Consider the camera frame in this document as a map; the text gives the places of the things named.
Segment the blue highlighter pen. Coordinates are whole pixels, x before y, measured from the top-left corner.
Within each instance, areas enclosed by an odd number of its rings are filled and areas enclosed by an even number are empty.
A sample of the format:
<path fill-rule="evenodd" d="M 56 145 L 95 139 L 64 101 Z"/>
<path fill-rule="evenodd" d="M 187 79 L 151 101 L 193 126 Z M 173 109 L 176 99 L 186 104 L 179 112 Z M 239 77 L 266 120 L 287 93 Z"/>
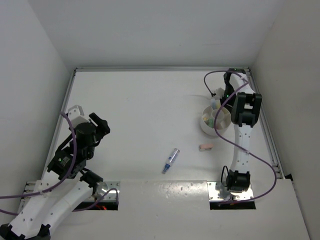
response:
<path fill-rule="evenodd" d="M 211 98 L 210 106 L 212 107 L 213 110 L 219 109 L 221 106 L 220 99 Z"/>

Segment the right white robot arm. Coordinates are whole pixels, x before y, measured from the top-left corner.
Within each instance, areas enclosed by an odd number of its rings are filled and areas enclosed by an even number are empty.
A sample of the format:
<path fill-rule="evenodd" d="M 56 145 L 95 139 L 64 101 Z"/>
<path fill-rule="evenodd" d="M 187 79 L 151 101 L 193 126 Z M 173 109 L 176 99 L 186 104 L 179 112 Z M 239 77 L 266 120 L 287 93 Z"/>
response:
<path fill-rule="evenodd" d="M 230 68 L 223 75 L 225 91 L 222 100 L 227 98 L 234 126 L 233 160 L 228 170 L 225 187 L 231 192 L 245 192 L 250 186 L 250 139 L 262 105 L 262 95 L 256 93 L 246 82 L 243 69 Z"/>

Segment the white round divided container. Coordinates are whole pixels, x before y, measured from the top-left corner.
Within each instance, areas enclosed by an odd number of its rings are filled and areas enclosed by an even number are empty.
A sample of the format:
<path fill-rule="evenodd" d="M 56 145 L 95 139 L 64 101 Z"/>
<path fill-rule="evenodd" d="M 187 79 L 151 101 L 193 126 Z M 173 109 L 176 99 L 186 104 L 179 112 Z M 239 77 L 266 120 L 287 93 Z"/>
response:
<path fill-rule="evenodd" d="M 213 119 L 213 128 L 207 125 L 207 120 L 209 118 Z M 209 136 L 217 137 L 216 131 L 223 135 L 228 127 L 231 125 L 231 113 L 223 107 L 220 112 L 218 109 L 213 110 L 211 106 L 206 107 L 202 116 L 200 117 L 200 127 L 204 133 Z"/>

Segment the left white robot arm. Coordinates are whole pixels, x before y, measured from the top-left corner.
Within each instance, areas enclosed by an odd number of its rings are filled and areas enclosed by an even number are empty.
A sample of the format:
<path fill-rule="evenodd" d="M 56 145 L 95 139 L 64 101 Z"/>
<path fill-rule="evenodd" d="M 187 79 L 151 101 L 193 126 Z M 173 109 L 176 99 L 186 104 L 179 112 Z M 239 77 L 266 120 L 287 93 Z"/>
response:
<path fill-rule="evenodd" d="M 94 112 L 85 117 L 76 109 L 61 115 L 70 135 L 57 147 L 24 208 L 11 222 L 1 225 L 0 235 L 5 240 L 49 240 L 57 226 L 95 195 L 104 181 L 86 165 L 111 132 L 108 122 Z"/>

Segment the clear glue stick blue cap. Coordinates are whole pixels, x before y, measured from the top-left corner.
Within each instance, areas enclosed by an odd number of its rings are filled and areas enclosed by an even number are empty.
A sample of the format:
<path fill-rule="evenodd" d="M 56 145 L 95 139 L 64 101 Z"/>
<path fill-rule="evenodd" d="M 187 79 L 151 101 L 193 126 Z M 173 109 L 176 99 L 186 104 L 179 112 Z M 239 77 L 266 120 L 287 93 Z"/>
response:
<path fill-rule="evenodd" d="M 174 148 L 172 153 L 169 155 L 169 157 L 166 160 L 166 163 L 163 167 L 162 173 L 165 174 L 170 167 L 174 164 L 175 160 L 177 159 L 178 155 L 180 153 L 180 150 L 177 148 Z"/>

